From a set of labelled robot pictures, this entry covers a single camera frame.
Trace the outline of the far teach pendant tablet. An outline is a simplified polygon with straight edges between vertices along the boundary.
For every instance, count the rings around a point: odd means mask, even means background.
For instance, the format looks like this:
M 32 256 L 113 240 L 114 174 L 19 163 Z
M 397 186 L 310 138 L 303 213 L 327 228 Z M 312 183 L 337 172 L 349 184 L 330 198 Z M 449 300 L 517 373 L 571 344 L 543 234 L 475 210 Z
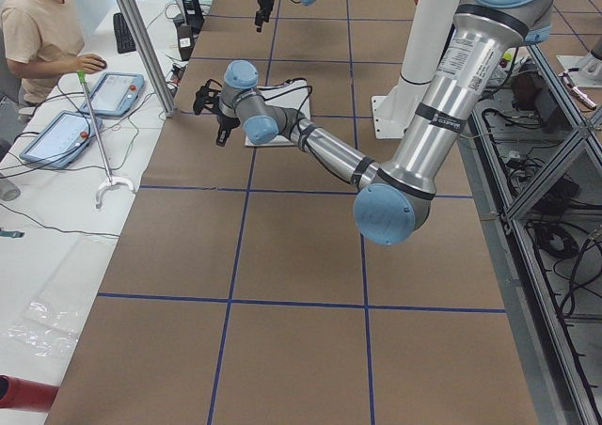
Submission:
M 89 91 L 92 108 L 101 118 L 123 117 L 145 85 L 138 73 L 105 72 Z

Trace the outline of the teach pendant tablet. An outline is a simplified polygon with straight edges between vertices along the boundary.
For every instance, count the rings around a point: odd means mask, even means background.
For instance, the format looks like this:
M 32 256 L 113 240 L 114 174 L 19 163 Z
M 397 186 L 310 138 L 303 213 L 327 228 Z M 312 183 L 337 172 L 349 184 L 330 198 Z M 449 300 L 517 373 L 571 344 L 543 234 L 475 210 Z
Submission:
M 105 72 L 89 91 L 92 108 L 101 118 L 123 117 L 145 85 L 138 73 Z
M 95 134 L 89 117 L 61 111 L 21 151 L 19 157 L 41 167 L 65 168 L 81 155 Z

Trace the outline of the black keyboard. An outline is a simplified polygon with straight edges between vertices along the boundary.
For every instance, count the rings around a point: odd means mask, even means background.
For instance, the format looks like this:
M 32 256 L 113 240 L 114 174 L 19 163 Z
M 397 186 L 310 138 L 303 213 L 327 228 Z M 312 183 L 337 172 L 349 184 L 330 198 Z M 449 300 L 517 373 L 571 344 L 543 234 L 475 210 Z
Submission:
M 128 54 L 136 51 L 134 37 L 121 12 L 117 12 L 113 15 L 113 30 L 117 52 L 119 54 Z

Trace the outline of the near teach pendant tablet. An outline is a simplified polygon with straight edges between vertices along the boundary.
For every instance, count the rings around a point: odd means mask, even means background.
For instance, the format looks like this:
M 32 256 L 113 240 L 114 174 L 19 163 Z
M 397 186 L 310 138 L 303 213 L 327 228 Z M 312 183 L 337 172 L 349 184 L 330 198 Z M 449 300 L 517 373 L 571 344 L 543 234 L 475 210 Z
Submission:
M 61 111 L 21 151 L 19 157 L 41 167 L 65 168 L 81 155 L 95 134 L 89 117 Z

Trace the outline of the person in beige shirt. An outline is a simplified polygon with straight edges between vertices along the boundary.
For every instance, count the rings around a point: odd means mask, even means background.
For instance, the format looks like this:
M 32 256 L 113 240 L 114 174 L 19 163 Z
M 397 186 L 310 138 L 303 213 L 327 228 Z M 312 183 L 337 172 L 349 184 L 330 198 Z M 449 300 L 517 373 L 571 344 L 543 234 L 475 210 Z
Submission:
M 84 54 L 84 36 L 72 0 L 6 0 L 1 28 L 9 71 L 21 80 L 19 104 L 44 102 L 60 78 L 106 68 Z

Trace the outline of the red cylinder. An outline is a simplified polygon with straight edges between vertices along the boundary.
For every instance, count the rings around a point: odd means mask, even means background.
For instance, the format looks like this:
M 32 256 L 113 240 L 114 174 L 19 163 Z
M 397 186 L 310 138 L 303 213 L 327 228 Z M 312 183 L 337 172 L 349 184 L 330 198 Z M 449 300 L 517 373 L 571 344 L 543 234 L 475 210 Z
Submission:
M 47 413 L 58 390 L 58 386 L 2 375 L 1 408 Z

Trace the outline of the aluminium frame post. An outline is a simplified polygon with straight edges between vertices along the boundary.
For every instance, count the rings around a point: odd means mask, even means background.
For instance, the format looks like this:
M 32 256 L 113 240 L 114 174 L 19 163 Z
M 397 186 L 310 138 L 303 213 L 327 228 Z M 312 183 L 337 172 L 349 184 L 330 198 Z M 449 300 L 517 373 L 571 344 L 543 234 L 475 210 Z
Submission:
M 151 39 L 146 29 L 136 0 L 116 0 L 126 23 L 133 34 L 137 51 L 153 86 L 155 95 L 161 104 L 167 118 L 176 111 L 173 96 L 167 87 L 156 53 L 151 45 Z

